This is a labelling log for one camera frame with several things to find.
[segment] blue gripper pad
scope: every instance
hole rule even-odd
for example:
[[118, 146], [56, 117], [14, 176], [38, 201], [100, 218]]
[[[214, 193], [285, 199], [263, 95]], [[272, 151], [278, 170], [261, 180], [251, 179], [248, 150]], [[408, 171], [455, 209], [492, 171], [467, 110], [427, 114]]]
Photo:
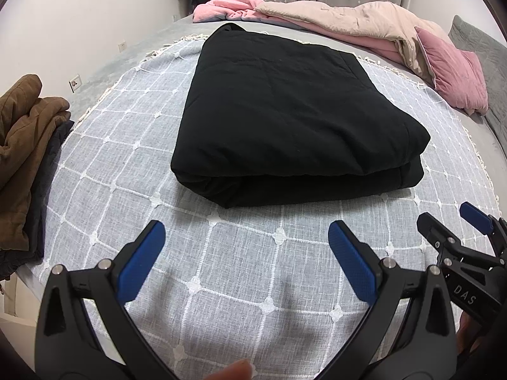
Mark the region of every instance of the blue gripper pad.
[[491, 219], [468, 201], [465, 201], [459, 207], [459, 215], [483, 235], [487, 236], [493, 233], [493, 222]]
[[329, 226], [328, 240], [357, 298], [371, 306], [377, 299], [375, 274], [336, 221]]
[[160, 221], [154, 221], [153, 227], [118, 275], [116, 298], [120, 304], [136, 298], [164, 243], [165, 227]]

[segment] pink comforter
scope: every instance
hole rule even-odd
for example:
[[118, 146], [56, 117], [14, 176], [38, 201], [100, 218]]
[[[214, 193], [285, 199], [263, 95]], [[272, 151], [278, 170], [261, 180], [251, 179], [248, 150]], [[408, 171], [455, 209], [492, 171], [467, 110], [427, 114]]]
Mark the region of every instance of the pink comforter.
[[221, 20], [239, 20], [266, 22], [287, 26], [292, 23], [303, 29], [313, 31], [346, 43], [360, 45], [369, 48], [372, 52], [381, 55], [398, 64], [404, 64], [403, 58], [398, 52], [394, 42], [367, 36], [352, 36], [334, 33], [311, 22], [284, 20], [282, 18], [268, 16], [255, 11], [255, 8], [264, 3], [264, 0], [210, 0], [206, 4], [198, 5], [194, 10], [194, 22], [210, 22]]
[[332, 34], [389, 41], [396, 46], [397, 52], [403, 58], [403, 64], [428, 84], [432, 83], [432, 73], [417, 41], [415, 27], [420, 27], [452, 45], [447, 33], [438, 24], [423, 20], [390, 1], [370, 1], [357, 7], [331, 7], [320, 1], [268, 1], [258, 4], [255, 10], [291, 22], [310, 23]]

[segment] beige comforter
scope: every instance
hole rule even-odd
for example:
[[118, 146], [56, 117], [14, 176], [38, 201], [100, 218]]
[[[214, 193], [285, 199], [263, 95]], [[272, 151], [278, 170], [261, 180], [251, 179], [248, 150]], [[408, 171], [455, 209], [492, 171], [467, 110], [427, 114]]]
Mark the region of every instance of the beige comforter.
[[293, 22], [315, 24], [331, 33], [365, 36], [395, 43], [405, 65], [424, 81], [432, 82], [415, 26], [452, 44], [445, 31], [432, 21], [388, 1], [372, 1], [357, 7], [330, 7], [318, 1], [260, 3], [256, 11]]

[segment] brown jacket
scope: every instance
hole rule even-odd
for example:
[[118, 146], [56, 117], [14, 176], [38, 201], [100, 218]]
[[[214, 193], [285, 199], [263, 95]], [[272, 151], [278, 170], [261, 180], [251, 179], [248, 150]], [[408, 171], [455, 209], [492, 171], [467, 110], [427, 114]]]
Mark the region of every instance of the brown jacket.
[[42, 83], [21, 77], [0, 97], [0, 249], [28, 250], [23, 232], [30, 188], [55, 128], [70, 118], [68, 101], [38, 98]]

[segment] human hand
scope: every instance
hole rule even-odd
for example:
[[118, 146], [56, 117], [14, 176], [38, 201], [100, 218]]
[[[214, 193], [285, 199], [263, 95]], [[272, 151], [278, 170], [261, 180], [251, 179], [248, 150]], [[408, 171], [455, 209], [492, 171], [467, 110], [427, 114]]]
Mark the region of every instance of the human hand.
[[250, 380], [251, 378], [252, 365], [249, 359], [243, 359], [209, 375], [204, 380]]
[[[477, 335], [480, 328], [481, 326], [479, 326], [478, 323], [467, 313], [461, 313], [461, 317], [459, 318], [459, 330], [458, 333], [456, 333], [458, 354], [470, 345], [470, 342]], [[479, 337], [473, 342], [473, 345], [470, 348], [471, 352], [479, 346], [481, 340], [482, 338]]]

